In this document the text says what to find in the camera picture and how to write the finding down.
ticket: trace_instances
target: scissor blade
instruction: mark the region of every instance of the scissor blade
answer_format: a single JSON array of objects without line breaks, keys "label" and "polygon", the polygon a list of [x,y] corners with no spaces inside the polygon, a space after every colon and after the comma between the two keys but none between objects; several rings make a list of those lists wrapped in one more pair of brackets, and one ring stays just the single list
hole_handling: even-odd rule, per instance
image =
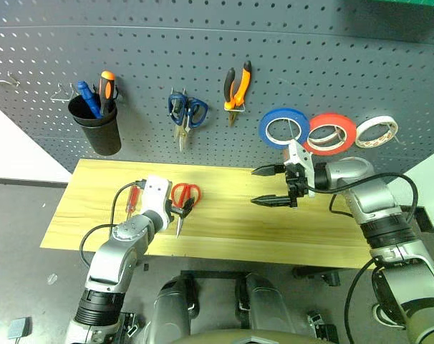
[{"label": "scissor blade", "polygon": [[179,132],[180,132],[180,126],[179,126],[179,125],[176,125],[176,126],[174,127],[174,141],[177,140],[177,138],[178,138],[178,136],[179,136]]},{"label": "scissor blade", "polygon": [[177,239],[182,231],[183,219],[179,217],[177,220],[177,228],[175,230],[175,238]]},{"label": "scissor blade", "polygon": [[179,150],[181,152],[185,149],[186,142],[187,142],[187,134],[181,133],[179,136]]}]

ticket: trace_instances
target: green object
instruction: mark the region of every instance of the green object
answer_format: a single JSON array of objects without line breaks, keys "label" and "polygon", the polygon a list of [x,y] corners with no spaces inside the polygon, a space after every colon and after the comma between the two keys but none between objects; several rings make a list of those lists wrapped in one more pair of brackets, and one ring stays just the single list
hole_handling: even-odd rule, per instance
[{"label": "green object", "polygon": [[378,0],[378,1],[402,2],[405,4],[434,6],[434,0]]}]

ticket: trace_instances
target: tape roll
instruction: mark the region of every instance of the tape roll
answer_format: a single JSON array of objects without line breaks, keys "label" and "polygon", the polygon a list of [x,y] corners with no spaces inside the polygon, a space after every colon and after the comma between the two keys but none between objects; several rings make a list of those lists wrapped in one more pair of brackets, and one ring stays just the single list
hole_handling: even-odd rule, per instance
[{"label": "tape roll", "polygon": [[[295,124],[299,129],[299,134],[291,140],[277,140],[269,133],[269,126],[278,120],[288,120]],[[260,138],[272,148],[285,149],[289,146],[290,142],[296,140],[300,144],[306,142],[309,134],[309,121],[304,113],[298,110],[284,107],[275,109],[265,114],[260,121],[259,135]]]},{"label": "tape roll", "polygon": [[324,138],[309,138],[309,142],[312,142],[315,145],[323,145],[324,143],[333,141],[336,137],[338,137],[340,140],[342,137],[341,130],[337,127],[334,128],[334,133],[331,133]]},{"label": "tape roll", "polygon": [[356,125],[346,116],[340,115],[338,113],[322,113],[311,119],[309,122],[310,131],[312,133],[314,130],[322,128],[322,127],[336,127],[342,131],[343,140],[340,142],[329,145],[329,146],[320,146],[314,144],[310,138],[304,143],[304,147],[313,154],[317,156],[332,156],[334,154],[342,153],[347,151],[349,147],[354,143],[356,138]]},{"label": "tape roll", "polygon": [[[387,132],[381,135],[379,138],[370,141],[362,141],[360,140],[360,136],[376,125],[386,125]],[[360,148],[374,148],[379,145],[383,145],[384,143],[392,140],[397,134],[398,124],[395,120],[390,116],[378,116],[374,118],[370,118],[369,120],[364,121],[361,125],[357,127],[357,137],[355,138],[355,144]]]}]

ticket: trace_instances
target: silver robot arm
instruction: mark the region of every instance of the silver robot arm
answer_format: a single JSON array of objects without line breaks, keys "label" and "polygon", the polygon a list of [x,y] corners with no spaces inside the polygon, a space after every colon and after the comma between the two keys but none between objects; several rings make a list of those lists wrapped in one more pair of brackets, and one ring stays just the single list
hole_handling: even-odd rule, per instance
[{"label": "silver robot arm", "polygon": [[66,344],[113,342],[122,326],[123,299],[139,259],[155,234],[173,220],[170,211],[185,217],[191,210],[171,206],[170,191],[170,181],[149,176],[140,213],[114,227],[109,240],[96,251]]},{"label": "silver robot arm", "polygon": [[[253,174],[285,172],[288,196],[253,199],[263,206],[297,206],[312,189],[333,190],[373,176],[371,163],[345,158],[312,168],[311,155],[298,143],[284,152],[284,165],[263,166]],[[385,314],[406,327],[411,343],[434,343],[434,261],[416,237],[386,183],[378,178],[340,192],[370,245],[377,269],[375,294]]]}]

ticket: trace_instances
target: blue screwdriver handle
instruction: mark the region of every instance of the blue screwdriver handle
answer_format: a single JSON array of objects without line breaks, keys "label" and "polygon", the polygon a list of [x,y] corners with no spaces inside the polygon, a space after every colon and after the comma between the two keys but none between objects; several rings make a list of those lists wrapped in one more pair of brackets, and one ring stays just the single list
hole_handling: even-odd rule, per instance
[{"label": "blue screwdriver handle", "polygon": [[90,88],[88,87],[88,84],[85,81],[80,80],[77,83],[77,88],[79,89],[82,98],[85,99],[85,102],[87,102],[88,106],[90,107],[90,110],[93,113],[93,115],[97,119],[102,118],[100,114],[100,107],[97,105],[95,94],[91,92]]}]

